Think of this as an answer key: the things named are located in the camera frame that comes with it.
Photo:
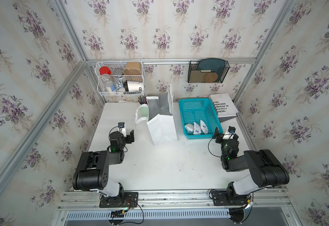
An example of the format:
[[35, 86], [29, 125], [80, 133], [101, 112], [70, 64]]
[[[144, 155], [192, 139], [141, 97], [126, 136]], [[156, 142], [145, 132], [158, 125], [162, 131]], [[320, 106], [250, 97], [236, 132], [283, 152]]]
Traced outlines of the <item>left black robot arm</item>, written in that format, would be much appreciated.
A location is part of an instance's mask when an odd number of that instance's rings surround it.
[[81, 154], [72, 180], [74, 190], [95, 191], [105, 198], [124, 198], [122, 184], [109, 178], [109, 166], [124, 161], [126, 145], [135, 141], [134, 130], [126, 136], [120, 130], [111, 132], [109, 141], [110, 146], [104, 151]]

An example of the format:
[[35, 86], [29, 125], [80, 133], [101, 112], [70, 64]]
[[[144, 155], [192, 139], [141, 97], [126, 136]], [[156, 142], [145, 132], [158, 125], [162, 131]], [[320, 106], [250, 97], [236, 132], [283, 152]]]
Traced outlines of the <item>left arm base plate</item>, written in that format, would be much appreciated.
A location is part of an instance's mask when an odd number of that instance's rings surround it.
[[100, 195], [100, 208], [135, 208], [138, 206], [138, 192], [124, 192], [123, 197], [106, 197]]

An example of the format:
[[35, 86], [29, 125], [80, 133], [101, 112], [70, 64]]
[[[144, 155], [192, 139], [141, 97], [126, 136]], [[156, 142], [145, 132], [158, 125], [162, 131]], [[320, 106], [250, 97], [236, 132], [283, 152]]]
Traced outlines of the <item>white ice pack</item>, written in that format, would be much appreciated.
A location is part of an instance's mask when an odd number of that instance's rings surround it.
[[200, 128], [201, 128], [202, 133], [208, 134], [208, 132], [209, 132], [208, 127], [203, 120], [200, 121]]
[[194, 125], [191, 123], [187, 123], [185, 125], [185, 130], [187, 134], [192, 135], [194, 133]]
[[193, 124], [194, 124], [193, 135], [201, 135], [202, 131], [200, 125], [197, 124], [196, 122], [194, 122]]

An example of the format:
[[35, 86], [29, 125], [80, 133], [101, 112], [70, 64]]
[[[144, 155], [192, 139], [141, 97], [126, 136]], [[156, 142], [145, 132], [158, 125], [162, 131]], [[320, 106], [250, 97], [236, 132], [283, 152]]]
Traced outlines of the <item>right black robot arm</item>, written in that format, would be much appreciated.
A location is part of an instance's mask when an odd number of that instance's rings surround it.
[[248, 150], [239, 156], [238, 135], [236, 128], [230, 126], [228, 134], [222, 134], [216, 128], [212, 139], [221, 145], [219, 156], [222, 168], [226, 172], [249, 170], [246, 177], [230, 182], [226, 188], [225, 198], [231, 203], [244, 201], [250, 194], [269, 186], [286, 185], [290, 181], [289, 173], [275, 155], [268, 149]]

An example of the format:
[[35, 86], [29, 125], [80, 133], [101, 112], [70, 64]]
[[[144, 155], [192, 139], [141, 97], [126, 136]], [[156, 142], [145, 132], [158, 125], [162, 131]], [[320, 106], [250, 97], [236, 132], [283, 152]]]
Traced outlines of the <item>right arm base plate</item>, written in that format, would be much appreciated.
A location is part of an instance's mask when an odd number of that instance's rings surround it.
[[209, 191], [209, 197], [214, 206], [247, 206], [251, 201], [251, 195], [237, 195], [226, 190]]

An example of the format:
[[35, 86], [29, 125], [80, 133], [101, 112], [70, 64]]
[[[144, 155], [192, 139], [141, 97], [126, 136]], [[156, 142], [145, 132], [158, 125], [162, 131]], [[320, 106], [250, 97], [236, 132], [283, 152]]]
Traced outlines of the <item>white insulated delivery bag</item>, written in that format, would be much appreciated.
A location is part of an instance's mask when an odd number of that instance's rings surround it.
[[177, 141], [177, 132], [173, 117], [173, 90], [158, 97], [147, 97], [147, 126], [155, 146]]

